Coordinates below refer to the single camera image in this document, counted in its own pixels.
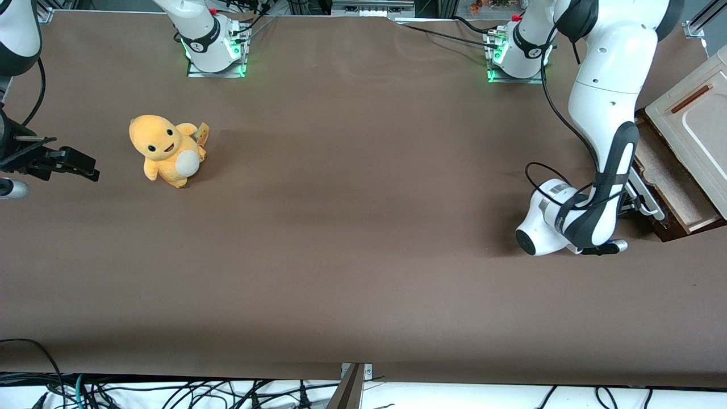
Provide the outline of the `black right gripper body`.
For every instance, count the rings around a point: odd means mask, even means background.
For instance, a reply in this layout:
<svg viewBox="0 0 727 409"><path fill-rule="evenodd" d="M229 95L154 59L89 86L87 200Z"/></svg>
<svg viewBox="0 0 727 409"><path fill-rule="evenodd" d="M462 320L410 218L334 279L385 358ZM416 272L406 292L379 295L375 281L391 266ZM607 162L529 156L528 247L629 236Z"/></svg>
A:
<svg viewBox="0 0 727 409"><path fill-rule="evenodd" d="M52 167L46 163L48 143L56 137L39 136L26 126L10 119L2 110L1 169L3 173L29 174L42 181L49 181Z"/></svg>

